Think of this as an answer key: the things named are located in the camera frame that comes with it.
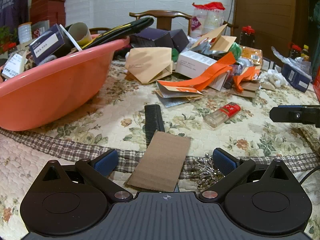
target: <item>silver tinsel ornament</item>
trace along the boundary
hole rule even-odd
[[[213,159],[208,153],[202,158],[197,157],[191,168],[193,169],[191,176],[197,180],[197,188],[201,190],[209,188],[224,177],[221,171],[213,164]]]

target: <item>orange ribbon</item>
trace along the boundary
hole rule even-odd
[[[208,67],[200,76],[184,81],[178,82],[170,82],[170,81],[161,81],[158,82],[163,86],[169,87],[187,87],[187,86],[194,86],[195,89],[198,91],[203,90],[206,88],[210,83],[212,83],[218,76],[231,70],[232,67],[229,66],[236,62],[235,57],[233,56],[232,52],[229,52],[224,57],[219,59],[216,63],[212,64]]]
[[[240,82],[243,79],[249,79],[250,77],[253,76],[255,71],[255,67],[248,67],[248,69],[246,70],[246,72],[244,72],[242,75],[240,76],[234,76],[233,77],[233,81],[235,82],[235,87],[237,89],[238,92],[242,92],[244,89],[240,86]]]

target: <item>black cable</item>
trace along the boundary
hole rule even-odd
[[[312,171],[310,171],[306,176],[304,176],[303,179],[300,181],[300,185],[301,185],[302,183],[304,183],[304,181],[305,181],[312,173],[314,173],[314,172],[317,171],[317,170],[320,170],[320,166],[314,168],[314,169],[313,169]]]
[[[230,13],[229,13],[229,17],[228,17],[227,22],[229,22],[229,20],[230,20],[231,11],[232,11],[232,6],[233,6],[233,0],[231,0],[231,8],[230,8]]]

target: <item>purple t-shirt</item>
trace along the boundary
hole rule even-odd
[[[0,27],[6,25],[13,31],[28,20],[28,0],[0,0]]]

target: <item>black comb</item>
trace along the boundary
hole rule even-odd
[[[144,113],[146,118],[144,130],[146,133],[146,144],[148,148],[155,132],[164,132],[164,126],[162,121],[161,109],[159,105],[144,106]]]

